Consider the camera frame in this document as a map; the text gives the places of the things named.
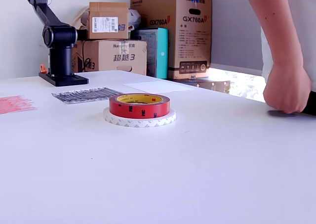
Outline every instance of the black mounting plate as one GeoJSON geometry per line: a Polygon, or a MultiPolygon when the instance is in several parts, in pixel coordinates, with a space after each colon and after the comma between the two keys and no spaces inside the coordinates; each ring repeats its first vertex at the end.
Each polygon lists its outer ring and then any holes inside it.
{"type": "Polygon", "coordinates": [[[49,74],[40,72],[39,76],[56,87],[78,86],[78,85],[86,85],[89,83],[89,79],[78,76],[78,75],[52,77],[49,74]]]}

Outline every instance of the barcode label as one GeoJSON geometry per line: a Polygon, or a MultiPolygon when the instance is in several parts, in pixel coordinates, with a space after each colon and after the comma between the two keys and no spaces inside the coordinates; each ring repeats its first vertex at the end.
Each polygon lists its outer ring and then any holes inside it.
{"type": "Polygon", "coordinates": [[[117,33],[119,31],[118,17],[93,17],[93,33],[117,33]]]}

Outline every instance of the person's arm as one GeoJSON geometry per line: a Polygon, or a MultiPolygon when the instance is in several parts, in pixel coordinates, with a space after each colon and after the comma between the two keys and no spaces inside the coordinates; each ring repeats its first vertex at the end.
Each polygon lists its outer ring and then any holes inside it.
{"type": "Polygon", "coordinates": [[[302,112],[311,91],[288,0],[249,0],[267,37],[274,65],[266,102],[287,113],[302,112]]]}
{"type": "Polygon", "coordinates": [[[274,62],[302,60],[301,45],[288,0],[249,1],[265,32],[274,62]]]}

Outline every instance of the white wall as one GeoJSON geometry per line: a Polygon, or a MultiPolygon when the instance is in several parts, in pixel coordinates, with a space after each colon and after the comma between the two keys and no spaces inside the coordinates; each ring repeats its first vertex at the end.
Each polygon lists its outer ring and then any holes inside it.
{"type": "MultiPolygon", "coordinates": [[[[90,1],[52,0],[50,7],[61,21],[71,23],[90,1]]],[[[0,79],[35,76],[47,65],[48,49],[41,36],[43,25],[27,0],[1,0],[0,79]]]]}
{"type": "Polygon", "coordinates": [[[248,0],[213,0],[212,35],[212,63],[262,70],[261,28],[248,0]]]}

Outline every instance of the person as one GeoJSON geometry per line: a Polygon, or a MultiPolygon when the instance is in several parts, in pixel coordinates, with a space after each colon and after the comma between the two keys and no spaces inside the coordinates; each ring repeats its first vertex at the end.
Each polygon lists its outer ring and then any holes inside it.
{"type": "Polygon", "coordinates": [[[266,103],[316,115],[316,0],[249,0],[262,26],[266,103]]]}

